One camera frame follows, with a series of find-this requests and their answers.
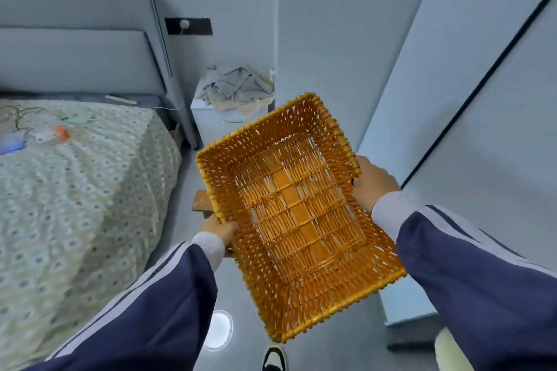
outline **cloth pile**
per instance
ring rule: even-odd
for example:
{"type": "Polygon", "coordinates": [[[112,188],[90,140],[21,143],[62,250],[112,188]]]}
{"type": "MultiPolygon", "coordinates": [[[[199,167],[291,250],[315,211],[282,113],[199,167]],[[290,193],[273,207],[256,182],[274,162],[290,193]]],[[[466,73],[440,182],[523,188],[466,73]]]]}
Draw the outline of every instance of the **cloth pile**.
{"type": "Polygon", "coordinates": [[[219,112],[238,109],[250,115],[272,103],[275,88],[249,66],[219,65],[207,68],[194,97],[212,104],[219,112]]]}

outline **bed frame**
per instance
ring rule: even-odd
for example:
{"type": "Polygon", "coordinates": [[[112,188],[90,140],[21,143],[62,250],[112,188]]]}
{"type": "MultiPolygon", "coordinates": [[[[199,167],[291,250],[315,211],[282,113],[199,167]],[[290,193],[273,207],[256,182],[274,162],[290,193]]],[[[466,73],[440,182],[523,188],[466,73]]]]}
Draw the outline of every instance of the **bed frame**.
{"type": "Polygon", "coordinates": [[[198,147],[162,0],[0,0],[0,90],[156,95],[198,147]]]}

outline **jacket sleeve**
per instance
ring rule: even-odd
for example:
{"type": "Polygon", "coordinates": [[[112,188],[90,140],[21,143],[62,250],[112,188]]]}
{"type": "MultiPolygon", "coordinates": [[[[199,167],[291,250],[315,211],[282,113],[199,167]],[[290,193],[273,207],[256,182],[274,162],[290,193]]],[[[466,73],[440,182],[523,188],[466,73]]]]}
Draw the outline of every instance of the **jacket sleeve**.
{"type": "Polygon", "coordinates": [[[225,247],[202,232],[172,247],[33,371],[191,370],[217,297],[225,247]]]}
{"type": "Polygon", "coordinates": [[[391,192],[372,219],[397,243],[472,367],[557,369],[557,275],[462,217],[391,192]]]}

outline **patterned bed sheet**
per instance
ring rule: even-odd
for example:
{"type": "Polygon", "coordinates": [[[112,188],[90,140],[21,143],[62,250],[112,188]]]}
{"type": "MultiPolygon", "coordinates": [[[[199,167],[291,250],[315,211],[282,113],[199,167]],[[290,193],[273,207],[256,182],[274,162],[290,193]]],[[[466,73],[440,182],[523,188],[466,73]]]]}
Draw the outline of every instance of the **patterned bed sheet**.
{"type": "Polygon", "coordinates": [[[153,110],[0,100],[0,364],[40,361],[142,272],[180,154],[153,110]],[[35,135],[63,124],[65,142],[35,135]]]}

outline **basket rim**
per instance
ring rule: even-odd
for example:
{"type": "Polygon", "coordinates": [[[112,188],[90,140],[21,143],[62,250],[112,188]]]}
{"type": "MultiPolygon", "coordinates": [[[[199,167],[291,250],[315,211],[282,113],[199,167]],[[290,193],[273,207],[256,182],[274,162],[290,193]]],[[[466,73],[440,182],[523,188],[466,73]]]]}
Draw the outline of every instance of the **basket rim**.
{"type": "MultiPolygon", "coordinates": [[[[329,113],[327,108],[324,106],[323,101],[321,100],[321,98],[319,96],[317,96],[314,93],[305,93],[303,95],[300,95],[300,96],[296,97],[294,100],[291,100],[288,103],[282,105],[281,107],[276,108],[272,112],[269,112],[268,114],[262,116],[261,118],[257,119],[256,121],[253,121],[251,123],[248,123],[248,124],[242,126],[239,129],[236,129],[235,131],[231,132],[230,134],[225,135],[221,139],[212,142],[211,144],[209,144],[205,148],[198,151],[198,153],[196,155],[196,164],[197,164],[197,166],[199,168],[199,171],[201,173],[203,183],[205,184],[205,186],[207,188],[207,194],[209,195],[209,198],[210,198],[211,203],[213,205],[214,213],[218,217],[218,219],[220,220],[221,223],[226,222],[226,217],[225,217],[225,215],[224,215],[224,213],[223,213],[223,211],[222,211],[222,209],[219,205],[218,200],[216,199],[216,195],[214,193],[214,190],[211,186],[211,183],[210,183],[209,178],[207,176],[207,173],[205,171],[205,162],[203,161],[201,156],[203,156],[207,152],[215,149],[216,147],[223,144],[224,142],[229,141],[231,138],[234,138],[234,137],[240,135],[241,133],[245,132],[247,129],[255,127],[255,126],[263,123],[264,121],[268,121],[273,116],[276,116],[276,115],[288,110],[289,108],[295,106],[296,104],[298,104],[298,103],[300,103],[304,100],[310,100],[311,102],[313,102],[316,105],[317,109],[319,110],[319,114],[323,115],[323,117],[325,118],[325,120],[327,122],[327,126],[333,131],[334,135],[336,136],[340,146],[342,147],[342,150],[343,150],[345,156],[347,157],[347,159],[350,159],[350,161],[352,163],[352,166],[354,167],[355,175],[360,176],[361,171],[360,171],[360,167],[358,165],[358,162],[355,159],[356,154],[352,151],[350,143],[344,137],[344,133],[339,128],[339,125],[338,125],[337,121],[332,118],[331,114],[329,113]]],[[[233,246],[233,251],[235,251],[237,247],[236,247],[236,244],[234,242],[232,243],[232,246],[233,246]]],[[[392,275],[388,276],[386,279],[382,279],[379,282],[375,282],[375,283],[367,286],[363,290],[360,290],[359,292],[356,292],[356,293],[352,294],[351,296],[345,298],[341,302],[338,302],[337,304],[332,305],[328,310],[323,311],[322,314],[318,314],[318,315],[316,315],[316,316],[314,316],[310,319],[307,319],[307,320],[305,320],[304,322],[300,323],[298,326],[296,326],[292,329],[288,329],[286,331],[282,331],[282,330],[275,331],[275,329],[269,328],[266,320],[264,320],[262,318],[260,307],[255,302],[255,298],[254,298],[254,296],[251,292],[251,287],[250,287],[249,282],[247,281],[247,278],[246,278],[247,269],[245,269],[245,267],[243,267],[243,265],[240,262],[238,262],[237,258],[234,258],[234,261],[236,262],[236,264],[238,265],[238,267],[240,268],[240,270],[242,272],[243,281],[246,284],[246,287],[249,291],[249,294],[252,297],[252,300],[254,301],[254,303],[257,307],[258,315],[261,318],[261,320],[263,321],[263,323],[265,325],[265,329],[267,330],[267,333],[268,333],[269,337],[271,338],[271,340],[273,340],[274,342],[277,342],[277,343],[284,343],[287,340],[290,340],[290,339],[294,338],[297,334],[299,334],[301,332],[305,332],[306,330],[310,329],[311,327],[313,327],[317,323],[322,322],[322,321],[330,318],[334,313],[336,313],[338,311],[341,311],[344,308],[347,308],[348,306],[350,306],[351,304],[353,304],[355,302],[359,302],[361,299],[364,299],[365,297],[367,297],[371,293],[377,292],[378,290],[385,288],[388,284],[394,283],[400,277],[404,277],[404,276],[407,275],[406,270],[404,268],[401,268],[400,270],[397,270],[392,275]]]]}

